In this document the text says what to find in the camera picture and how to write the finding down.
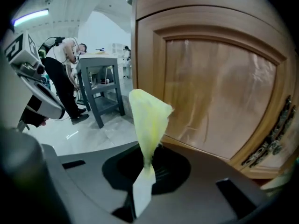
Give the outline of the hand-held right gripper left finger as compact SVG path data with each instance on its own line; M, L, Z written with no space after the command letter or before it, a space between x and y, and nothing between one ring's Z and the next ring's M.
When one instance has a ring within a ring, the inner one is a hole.
M132 188L114 189L102 172L109 158L137 145L131 142L100 151L58 156L43 144L43 154L54 186L71 224L133 224L136 219Z

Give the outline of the wooden vanity cabinet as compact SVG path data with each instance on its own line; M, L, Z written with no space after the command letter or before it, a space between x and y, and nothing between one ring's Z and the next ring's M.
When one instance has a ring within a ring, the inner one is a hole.
M278 28L279 25L282 25L285 28L294 45L294 51L295 51L296 62L297 62L296 65L297 93L299 93L299 54L296 53L295 50L296 46L287 26L283 22L283 19L279 15L278 11L274 8L274 6L270 3L269 0L129 0L129 3L132 5L132 9L133 9L132 18L131 18L131 27L132 27L131 49L132 49L132 62L133 62L133 86L135 88L137 87L135 85L135 71L134 71L135 47L134 45L135 45L135 27L136 27L137 20L162 11L179 8L179 7L212 6L212 7L222 7L222 8L232 9L248 15L252 15L272 25L274 28Z

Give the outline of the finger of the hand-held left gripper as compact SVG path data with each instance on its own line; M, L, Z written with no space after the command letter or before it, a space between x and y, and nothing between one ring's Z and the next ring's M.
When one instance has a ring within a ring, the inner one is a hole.
M40 81L22 77L22 81L32 96L26 108L49 119L61 119L65 108L55 94Z

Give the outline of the ceiling strip light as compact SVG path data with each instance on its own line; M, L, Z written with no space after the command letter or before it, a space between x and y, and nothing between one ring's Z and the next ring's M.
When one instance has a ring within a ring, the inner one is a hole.
M36 12L30 13L30 14L26 14L22 17L15 19L13 21L13 26L14 27L19 26L20 24L22 24L24 22L27 22L27 21L35 19L35 18L47 16L48 14L49 14L48 9L44 9L44 10L36 11Z

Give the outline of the dark grey washstand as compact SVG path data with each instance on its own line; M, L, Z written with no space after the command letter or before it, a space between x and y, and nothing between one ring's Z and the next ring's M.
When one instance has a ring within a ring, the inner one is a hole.
M92 74L99 73L102 68L112 69L112 81L92 86ZM92 111L99 128L104 126L101 118L103 114L119 110L121 116L125 115L117 57L99 54L81 55L76 71L84 105L88 111Z

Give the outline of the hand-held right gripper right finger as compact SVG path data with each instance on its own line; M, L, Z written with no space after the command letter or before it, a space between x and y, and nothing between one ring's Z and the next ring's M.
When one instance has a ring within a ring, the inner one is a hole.
M186 147L164 143L182 154L191 165L188 179L174 192L154 195L140 215L140 224L221 224L238 219L216 183L229 179L259 207L267 194L251 179L223 160Z

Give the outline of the yellow cloth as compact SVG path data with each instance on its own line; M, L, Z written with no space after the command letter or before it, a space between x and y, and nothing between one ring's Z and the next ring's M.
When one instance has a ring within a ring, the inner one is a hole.
M156 183L152 158L164 136L173 108L142 89L133 89L129 93L129 103L143 155L143 168L133 184L135 216L138 218L151 201L152 186Z

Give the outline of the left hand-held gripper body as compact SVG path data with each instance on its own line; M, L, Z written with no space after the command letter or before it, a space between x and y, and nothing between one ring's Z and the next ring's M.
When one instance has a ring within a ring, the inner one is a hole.
M10 81L15 98L11 103L17 105L16 111L20 121L35 127L44 126L48 118L26 108L32 93L22 81L22 77L27 77L42 83L45 67L40 60L35 42L28 32L17 37L9 34L4 39L4 55L12 71L15 72L15 77Z

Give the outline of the white cubby shelf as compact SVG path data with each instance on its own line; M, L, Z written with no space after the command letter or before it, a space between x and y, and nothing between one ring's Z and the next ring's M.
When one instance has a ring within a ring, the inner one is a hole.
M109 44L109 53L114 56L122 56L124 53L124 48L126 45L121 43L111 43Z

